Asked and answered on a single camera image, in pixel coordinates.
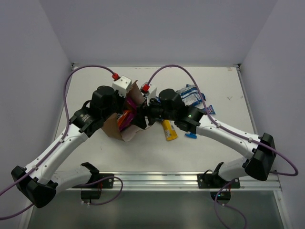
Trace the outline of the brown paper bag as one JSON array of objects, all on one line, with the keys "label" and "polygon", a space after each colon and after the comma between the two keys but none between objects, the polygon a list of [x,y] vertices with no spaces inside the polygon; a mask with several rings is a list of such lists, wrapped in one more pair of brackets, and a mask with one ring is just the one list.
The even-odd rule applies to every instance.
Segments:
[{"label": "brown paper bag", "polygon": [[144,130],[131,124],[135,115],[138,112],[140,112],[141,105],[146,101],[143,94],[140,92],[137,82],[132,83],[131,89],[129,90],[129,92],[126,95],[123,110],[127,109],[126,108],[126,99],[127,98],[131,98],[134,101],[134,103],[137,105],[137,110],[133,111],[133,114],[131,114],[127,118],[127,120],[123,122],[123,125],[121,127],[119,127],[118,123],[117,123],[117,118],[121,114],[117,114],[117,113],[111,115],[105,121],[105,123],[102,127],[102,130],[108,137],[114,138],[117,140],[121,140],[124,142],[129,142],[133,137],[135,137],[135,135],[137,133],[139,133],[140,131],[144,131],[151,127],[151,126],[148,126],[147,120],[146,120],[147,127]]}]

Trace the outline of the yellow snack packet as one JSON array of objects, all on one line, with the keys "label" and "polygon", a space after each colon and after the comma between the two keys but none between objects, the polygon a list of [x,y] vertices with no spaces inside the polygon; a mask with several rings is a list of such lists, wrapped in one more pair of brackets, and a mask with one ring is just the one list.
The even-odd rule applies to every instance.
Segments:
[{"label": "yellow snack packet", "polygon": [[172,141],[178,138],[178,134],[169,120],[163,120],[161,124],[167,141]]}]

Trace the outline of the light blue snack bar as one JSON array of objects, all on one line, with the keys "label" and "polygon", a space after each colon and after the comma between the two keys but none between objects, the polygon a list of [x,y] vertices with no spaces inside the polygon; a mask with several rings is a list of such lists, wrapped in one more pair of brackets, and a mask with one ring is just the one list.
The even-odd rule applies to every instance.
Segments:
[{"label": "light blue snack bar", "polygon": [[191,133],[191,132],[185,133],[185,136],[188,137],[188,138],[192,138],[192,139],[196,139],[196,138],[197,138],[197,135],[196,135],[196,134],[193,134],[193,133]]}]

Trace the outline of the blue white snack bag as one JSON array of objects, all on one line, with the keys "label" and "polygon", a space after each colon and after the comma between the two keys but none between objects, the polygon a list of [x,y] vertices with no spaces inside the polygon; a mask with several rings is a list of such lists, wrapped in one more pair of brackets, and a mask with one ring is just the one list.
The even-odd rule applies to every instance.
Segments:
[{"label": "blue white snack bag", "polygon": [[201,104],[203,100],[206,100],[205,95],[203,93],[200,95],[194,84],[186,84],[185,87],[176,92],[180,95],[184,104],[188,106],[197,106]]}]

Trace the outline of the blue candy packet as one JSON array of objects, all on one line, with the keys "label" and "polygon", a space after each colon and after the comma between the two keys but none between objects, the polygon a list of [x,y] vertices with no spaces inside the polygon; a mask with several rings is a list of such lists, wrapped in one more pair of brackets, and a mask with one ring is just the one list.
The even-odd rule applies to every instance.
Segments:
[{"label": "blue candy packet", "polygon": [[209,105],[208,107],[206,107],[205,111],[206,111],[206,113],[209,113],[210,115],[215,115],[216,114],[212,105]]}]

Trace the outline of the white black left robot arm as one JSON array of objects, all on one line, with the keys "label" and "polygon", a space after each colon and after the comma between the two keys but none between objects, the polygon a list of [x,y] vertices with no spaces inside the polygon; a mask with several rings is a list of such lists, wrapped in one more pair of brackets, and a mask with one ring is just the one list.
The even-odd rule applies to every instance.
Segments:
[{"label": "white black left robot arm", "polygon": [[70,172],[57,169],[66,158],[113,114],[120,113],[125,96],[110,86],[100,86],[74,113],[60,136],[25,167],[16,166],[12,178],[17,189],[37,208],[49,204],[56,194],[71,187],[97,187],[101,183],[99,171],[92,164],[82,163]]}]

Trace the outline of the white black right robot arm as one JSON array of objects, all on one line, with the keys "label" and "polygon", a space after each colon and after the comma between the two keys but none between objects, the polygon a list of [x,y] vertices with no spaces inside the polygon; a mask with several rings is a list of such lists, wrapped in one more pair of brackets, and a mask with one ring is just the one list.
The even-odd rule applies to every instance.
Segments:
[{"label": "white black right robot arm", "polygon": [[248,134],[219,121],[211,121],[205,111],[185,105],[173,89],[160,92],[159,98],[147,98],[137,107],[134,124],[142,129],[157,120],[170,120],[181,130],[211,138],[241,154],[241,158],[221,162],[211,173],[203,173],[200,179],[209,187],[224,187],[231,180],[250,176],[266,181],[275,159],[274,139]]}]

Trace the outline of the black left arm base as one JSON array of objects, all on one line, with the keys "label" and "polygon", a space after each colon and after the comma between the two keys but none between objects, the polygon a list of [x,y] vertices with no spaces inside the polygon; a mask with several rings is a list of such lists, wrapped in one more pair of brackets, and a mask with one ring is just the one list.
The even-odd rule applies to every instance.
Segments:
[{"label": "black left arm base", "polygon": [[82,187],[77,185],[73,188],[89,189],[81,191],[81,200],[84,202],[92,202],[101,197],[104,189],[112,189],[114,183],[113,177],[114,174],[111,173],[98,173],[92,175],[86,186]]}]

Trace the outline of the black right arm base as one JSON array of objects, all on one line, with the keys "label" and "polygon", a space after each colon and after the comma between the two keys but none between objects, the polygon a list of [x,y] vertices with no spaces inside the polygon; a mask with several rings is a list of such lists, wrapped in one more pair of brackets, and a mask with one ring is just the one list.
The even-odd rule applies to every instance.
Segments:
[{"label": "black right arm base", "polygon": [[[219,175],[219,166],[217,166],[214,171],[208,169],[203,173],[197,174],[197,183],[199,189],[220,189],[224,185],[228,183],[228,181],[225,181],[222,179]],[[215,200],[217,197],[217,202],[227,204],[231,199],[231,189],[238,189],[240,188],[240,181],[239,179],[236,179],[235,182],[228,187],[226,187],[224,190],[220,192],[220,194],[217,194],[217,191],[211,191],[210,195],[212,200]]]}]

